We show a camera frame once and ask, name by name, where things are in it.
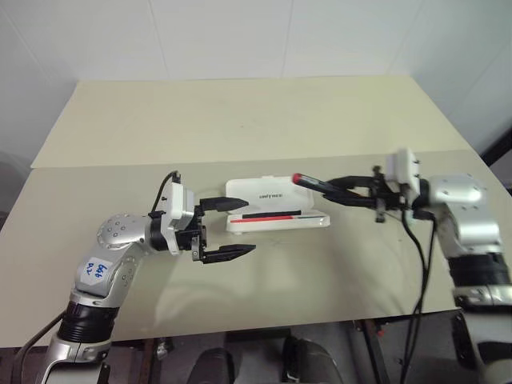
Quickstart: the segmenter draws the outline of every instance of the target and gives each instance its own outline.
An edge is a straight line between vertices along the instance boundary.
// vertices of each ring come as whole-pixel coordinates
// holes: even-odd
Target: robotic arm
[[[462,308],[452,319],[458,360],[478,370],[483,383],[512,382],[512,284],[484,186],[469,174],[420,179],[419,161],[409,150],[388,157],[386,174],[375,166],[373,177],[322,182],[295,174],[293,180],[332,202],[375,210],[376,222],[385,221],[386,210],[418,219],[433,215],[454,281],[455,305]],[[355,187],[367,188],[368,195],[356,194]]]
[[[82,382],[102,382],[108,377],[109,367],[102,361],[110,349],[114,320],[141,260],[156,250],[168,250],[173,256],[191,250],[193,260],[205,264],[250,252],[255,246],[237,244],[205,251],[206,228],[202,225],[208,210],[228,211],[246,205],[240,199],[221,197],[202,199],[195,206],[194,193],[173,172],[164,180],[147,216],[116,214],[107,219],[77,269],[69,304],[45,354],[38,383],[58,382],[70,367],[63,363],[80,366],[79,377],[86,378]]]

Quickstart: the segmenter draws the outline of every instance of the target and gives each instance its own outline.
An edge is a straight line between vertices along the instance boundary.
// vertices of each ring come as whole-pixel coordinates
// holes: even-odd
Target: pen
[[[311,176],[305,176],[304,174],[294,174],[291,180],[293,184],[303,186],[304,188],[308,188],[310,190],[316,190],[318,192],[322,192],[323,194],[338,194],[341,192],[338,188],[332,186],[328,182],[323,182],[322,180],[312,178]]]

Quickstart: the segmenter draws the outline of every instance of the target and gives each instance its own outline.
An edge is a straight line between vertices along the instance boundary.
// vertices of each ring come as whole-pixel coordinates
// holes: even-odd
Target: white wall
[[[512,124],[510,0],[0,0],[0,151],[77,79],[412,74],[476,150]]]

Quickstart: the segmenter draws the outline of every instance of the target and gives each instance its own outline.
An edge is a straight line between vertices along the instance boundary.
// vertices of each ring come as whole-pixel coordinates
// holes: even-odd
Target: cable
[[[11,384],[22,384],[23,363],[25,362],[26,354],[40,338],[47,334],[48,331],[55,326],[55,324],[61,321],[61,319],[64,317],[64,313],[65,311],[61,312],[47,326],[45,326],[42,330],[37,332],[36,335],[33,336],[31,340],[26,342],[26,344],[16,353],[13,360],[13,369],[10,375]]]
[[[433,254],[433,249],[434,249],[434,239],[435,239],[434,235],[435,235],[436,230],[437,230],[437,223],[436,223],[435,219],[433,219],[432,220],[432,231],[430,233],[428,266],[426,268],[425,278],[422,281],[422,292],[420,293],[420,298],[417,303],[418,320],[416,323],[417,324],[416,328],[414,329],[414,336],[412,337],[409,356],[407,358],[409,364],[410,364],[410,361],[412,360],[412,357],[414,354],[414,349],[416,348],[416,342],[418,341],[419,327],[420,327],[421,316],[422,316],[422,312],[423,312],[423,300],[425,298],[425,292],[426,292],[426,288],[428,286],[428,281],[429,281],[429,277],[430,277],[430,270],[432,268],[432,254]]]
[[[173,181],[180,182],[181,176],[177,170],[173,170],[170,174],[164,177],[162,180],[162,184],[160,184],[160,188],[158,188],[157,197],[154,200],[153,207],[151,208],[151,212],[155,212],[157,210],[158,202],[160,201],[160,197],[162,196],[163,188],[166,186],[166,183],[170,178],[173,178]]]
[[[423,255],[423,250],[421,248],[421,245],[412,233],[412,231],[409,228],[409,225],[406,220],[406,211],[402,210],[402,225],[404,227],[404,230],[409,235],[410,239],[413,241],[413,243],[416,245],[416,248],[418,249],[419,257],[422,261],[422,287],[420,291],[420,296],[418,298],[418,301],[416,302],[416,305],[414,307],[413,313],[411,315],[411,319],[409,320],[409,325],[407,327],[407,336],[406,336],[406,346],[404,348],[404,357],[402,361],[402,372],[400,375],[400,383],[404,384],[406,382],[407,373],[409,371],[410,362],[412,360],[412,357],[414,355],[414,350],[416,348],[416,344],[418,341],[418,335],[422,320],[422,311],[423,311],[423,300],[425,298],[425,292],[426,288],[428,286],[428,281],[430,277],[430,270],[432,267],[432,255],[434,252],[434,239],[435,239],[435,233],[437,230],[437,223],[435,221],[435,217],[430,214],[429,219],[432,220],[432,231],[430,234],[430,244],[429,244],[429,253],[428,253],[428,261],[425,261],[425,256]]]

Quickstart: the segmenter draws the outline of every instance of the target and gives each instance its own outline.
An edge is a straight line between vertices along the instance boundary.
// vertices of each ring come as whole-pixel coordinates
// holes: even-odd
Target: beige table
[[[490,207],[512,249],[512,199],[472,152],[419,153],[424,175],[468,170],[491,190]],[[331,178],[369,174],[384,156],[175,165],[198,197],[222,194],[229,178],[295,171]],[[34,170],[0,234],[1,346],[22,344],[66,304],[74,271],[103,219],[150,208],[168,166]],[[332,226],[236,236],[223,214],[206,224],[212,246],[257,245],[238,260],[204,266],[188,254],[145,260],[122,307],[114,336],[148,338],[264,326],[406,314],[418,294],[416,250],[399,223],[374,223],[373,212],[316,196]],[[414,228],[423,244],[428,225]],[[510,252],[506,260],[512,265]],[[436,250],[426,310],[453,308],[451,281]]]
[[[470,150],[407,76],[80,82],[34,168]]]
[[[409,78],[81,83],[0,233],[0,346],[23,344],[62,309],[101,222],[147,212],[173,168],[201,198],[223,194],[230,178],[370,174],[400,146],[417,152],[425,176],[466,171],[486,183],[510,250],[510,197]],[[319,196],[316,204],[329,229],[236,237],[210,214],[212,247],[256,251],[211,266],[186,254],[148,258],[115,338],[409,313],[420,271],[399,223],[378,225],[369,210]],[[428,225],[414,230],[426,243]],[[450,287],[436,250],[426,310],[452,308]]]

